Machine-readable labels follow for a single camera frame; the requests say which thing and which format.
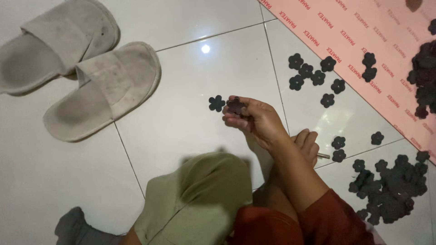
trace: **red shirt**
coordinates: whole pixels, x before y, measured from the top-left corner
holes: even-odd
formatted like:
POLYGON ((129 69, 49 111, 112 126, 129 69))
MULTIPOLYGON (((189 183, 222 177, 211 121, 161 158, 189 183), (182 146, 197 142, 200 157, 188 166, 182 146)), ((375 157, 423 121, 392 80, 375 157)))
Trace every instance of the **red shirt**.
POLYGON ((240 208, 231 245, 374 244, 373 235, 354 210, 329 190, 298 214, 289 216, 270 208, 240 208))

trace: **white tile floor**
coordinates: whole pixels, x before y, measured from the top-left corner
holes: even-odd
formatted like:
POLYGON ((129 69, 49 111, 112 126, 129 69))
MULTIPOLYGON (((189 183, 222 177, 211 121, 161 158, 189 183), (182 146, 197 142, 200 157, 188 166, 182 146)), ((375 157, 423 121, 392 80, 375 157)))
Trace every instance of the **white tile floor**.
MULTIPOLYGON (((20 33, 20 24, 60 2, 3 1, 0 45, 20 33)), ((349 86, 335 96, 334 106, 320 104, 324 93, 332 93, 334 72, 322 86, 306 79, 300 91, 290 90, 288 80, 296 72, 287 67, 287 58, 299 52, 315 70, 321 59, 257 1, 102 2, 122 31, 119 45, 144 41, 159 51, 160 85, 116 125, 79 143, 53 139, 42 123, 47 108, 75 89, 77 81, 60 78, 26 96, 0 95, 2 244, 54 244, 58 219, 77 205, 94 227, 124 233, 142 210, 141 190, 145 193, 148 180, 198 153, 224 150, 240 156, 250 163, 253 188, 260 186, 271 158, 208 109, 208 98, 216 95, 250 96, 273 105, 291 134, 303 128, 318 131, 322 153, 332 154, 335 136, 346 137, 348 158, 333 164, 320 160, 317 172, 355 210, 365 204, 348 192, 356 158, 373 172, 379 158, 390 164, 400 153, 414 158, 412 145, 349 86), (378 148, 370 144, 376 131, 385 136, 378 148)), ((428 176, 429 191, 415 199, 410 216, 376 226, 388 244, 432 243, 433 165, 428 176)))

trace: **slipper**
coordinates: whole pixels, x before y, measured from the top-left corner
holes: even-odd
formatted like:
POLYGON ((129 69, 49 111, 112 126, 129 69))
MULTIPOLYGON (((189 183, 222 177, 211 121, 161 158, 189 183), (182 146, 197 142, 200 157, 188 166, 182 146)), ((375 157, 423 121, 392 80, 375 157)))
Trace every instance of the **slipper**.
POLYGON ((82 60, 114 48, 119 29, 96 0, 69 0, 27 22, 22 34, 0 47, 0 94, 29 92, 82 60))
POLYGON ((161 74, 156 52, 143 42, 83 61, 76 70, 79 89, 44 115, 49 133, 65 142, 84 139, 141 105, 161 74))

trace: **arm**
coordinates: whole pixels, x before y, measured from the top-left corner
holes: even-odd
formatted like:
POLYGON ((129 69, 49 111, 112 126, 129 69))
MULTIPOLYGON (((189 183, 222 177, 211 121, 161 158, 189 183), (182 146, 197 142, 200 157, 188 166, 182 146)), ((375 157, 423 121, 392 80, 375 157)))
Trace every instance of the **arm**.
POLYGON ((250 98, 240 97, 240 101, 246 106, 242 115, 229 114, 225 107, 224 120, 228 126, 250 132, 273 157, 281 188, 298 213, 305 241, 374 244, 372 234, 366 232, 353 209, 313 169, 319 150, 314 144, 316 132, 305 129, 297 137, 289 137, 273 107, 250 98))

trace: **pink sheet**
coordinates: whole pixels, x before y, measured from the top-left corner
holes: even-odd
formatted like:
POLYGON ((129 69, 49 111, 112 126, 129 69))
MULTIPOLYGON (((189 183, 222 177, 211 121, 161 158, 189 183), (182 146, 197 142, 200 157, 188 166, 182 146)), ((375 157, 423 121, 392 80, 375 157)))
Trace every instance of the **pink sheet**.
POLYGON ((406 81, 420 45, 436 39, 427 30, 436 17, 436 1, 424 0, 415 12, 405 0, 259 2, 320 58, 333 57, 335 72, 417 149, 428 150, 436 163, 436 115, 415 117, 416 87, 406 81), (369 83, 361 77, 365 52, 377 60, 377 75, 369 83))

